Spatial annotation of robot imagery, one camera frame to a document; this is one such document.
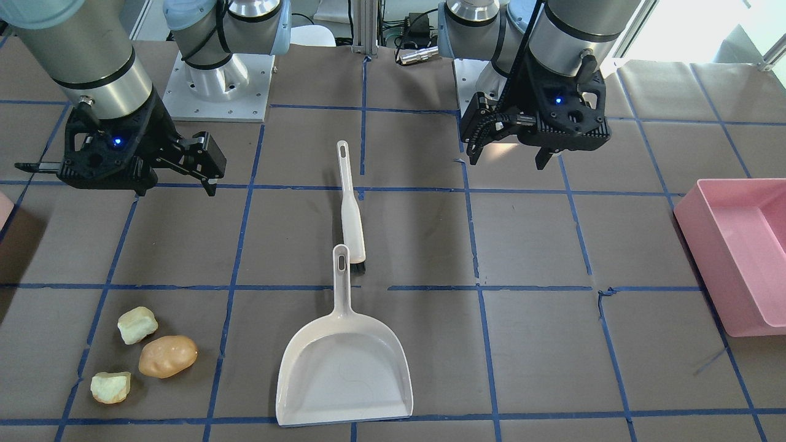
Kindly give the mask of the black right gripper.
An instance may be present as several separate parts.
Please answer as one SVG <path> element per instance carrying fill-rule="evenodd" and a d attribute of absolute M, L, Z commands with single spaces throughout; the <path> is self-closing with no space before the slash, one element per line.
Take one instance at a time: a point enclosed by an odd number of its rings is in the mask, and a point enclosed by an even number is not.
<path fill-rule="evenodd" d="M 96 116 L 83 100 L 71 111 L 65 128 L 65 149 L 60 162 L 17 162 L 24 173 L 56 173 L 75 188 L 134 190 L 139 196 L 158 182 L 154 171 L 168 168 L 200 181 L 208 196 L 215 196 L 224 178 L 227 158 L 208 133 L 179 138 L 159 93 L 152 92 L 141 108 L 120 118 Z"/>

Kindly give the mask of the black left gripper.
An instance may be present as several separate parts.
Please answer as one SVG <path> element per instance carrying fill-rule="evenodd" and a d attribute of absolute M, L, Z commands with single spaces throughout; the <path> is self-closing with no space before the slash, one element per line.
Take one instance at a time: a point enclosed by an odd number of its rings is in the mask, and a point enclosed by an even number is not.
<path fill-rule="evenodd" d="M 542 171 L 556 153 L 593 151 L 611 138 L 605 102 L 605 81 L 595 56 L 581 58 L 574 76 L 562 76 L 526 55 L 502 112 L 485 93 L 474 93 L 461 117 L 460 139 L 470 165 L 477 165 L 483 147 L 514 128 L 520 142 L 539 147 L 534 163 Z"/>

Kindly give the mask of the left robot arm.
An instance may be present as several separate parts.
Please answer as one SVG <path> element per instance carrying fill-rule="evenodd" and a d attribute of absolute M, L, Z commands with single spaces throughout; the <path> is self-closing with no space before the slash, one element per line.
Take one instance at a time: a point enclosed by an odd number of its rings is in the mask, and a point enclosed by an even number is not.
<path fill-rule="evenodd" d="M 476 91 L 460 120 L 472 165 L 509 136 L 538 147 L 543 169 L 563 151 L 591 152 L 611 138 L 600 67 L 637 1 L 446 1 L 438 6 L 444 58 L 485 60 L 504 81 Z"/>

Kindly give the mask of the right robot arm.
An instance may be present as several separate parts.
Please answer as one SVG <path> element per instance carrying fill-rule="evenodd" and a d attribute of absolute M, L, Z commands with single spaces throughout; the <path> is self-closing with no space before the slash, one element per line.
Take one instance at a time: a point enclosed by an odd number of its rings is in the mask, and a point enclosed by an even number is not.
<path fill-rule="evenodd" d="M 227 158 L 207 131 L 177 132 L 120 22 L 118 1 L 3 1 L 2 20 L 61 87 L 73 109 L 59 162 L 16 163 L 75 188 L 132 190 L 157 185 L 155 170 L 196 179 L 209 196 Z M 191 97 L 230 103 L 251 94 L 244 54 L 285 54 L 289 1 L 166 1 Z"/>

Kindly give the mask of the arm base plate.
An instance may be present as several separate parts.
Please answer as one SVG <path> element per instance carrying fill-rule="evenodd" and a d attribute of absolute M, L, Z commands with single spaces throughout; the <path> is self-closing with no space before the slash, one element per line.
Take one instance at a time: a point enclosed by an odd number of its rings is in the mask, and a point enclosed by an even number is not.
<path fill-rule="evenodd" d="M 274 61 L 233 54 L 224 66 L 205 70 L 177 59 L 161 98 L 177 121 L 263 123 Z"/>
<path fill-rule="evenodd" d="M 454 59 L 454 73 L 461 114 L 466 111 L 478 91 L 485 93 L 488 98 L 499 100 L 500 92 L 507 81 L 493 68 L 490 61 L 485 60 Z"/>

